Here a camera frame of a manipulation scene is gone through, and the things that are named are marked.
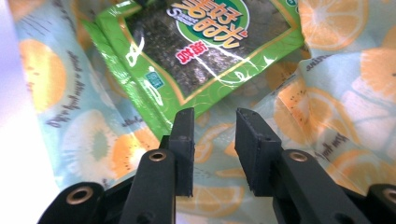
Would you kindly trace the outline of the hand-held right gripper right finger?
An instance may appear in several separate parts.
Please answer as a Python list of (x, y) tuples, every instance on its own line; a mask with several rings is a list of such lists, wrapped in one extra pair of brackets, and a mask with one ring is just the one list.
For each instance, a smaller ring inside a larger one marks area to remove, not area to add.
[(273, 199), (279, 224), (371, 224), (313, 156), (283, 149), (258, 113), (236, 110), (234, 147), (250, 190)]

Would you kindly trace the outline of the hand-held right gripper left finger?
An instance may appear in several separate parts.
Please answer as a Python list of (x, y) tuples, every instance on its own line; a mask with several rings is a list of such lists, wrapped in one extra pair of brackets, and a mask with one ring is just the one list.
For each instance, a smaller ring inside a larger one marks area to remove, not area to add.
[(176, 113), (171, 132), (146, 152), (123, 206), (119, 224), (175, 224), (176, 197), (193, 192), (194, 109)]

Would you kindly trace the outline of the green seaweed snack packet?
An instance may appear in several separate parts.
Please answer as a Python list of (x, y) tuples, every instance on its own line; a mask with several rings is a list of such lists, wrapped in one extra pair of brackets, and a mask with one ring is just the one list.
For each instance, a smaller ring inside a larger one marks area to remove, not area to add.
[(83, 26), (156, 136), (303, 44), (297, 0), (124, 0)]

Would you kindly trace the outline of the white table mat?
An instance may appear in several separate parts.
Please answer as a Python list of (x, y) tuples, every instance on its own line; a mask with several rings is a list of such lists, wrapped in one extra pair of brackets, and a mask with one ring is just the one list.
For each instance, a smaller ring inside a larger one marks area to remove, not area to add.
[(0, 0), (0, 224), (36, 224), (58, 192), (14, 21), (7, 0)]

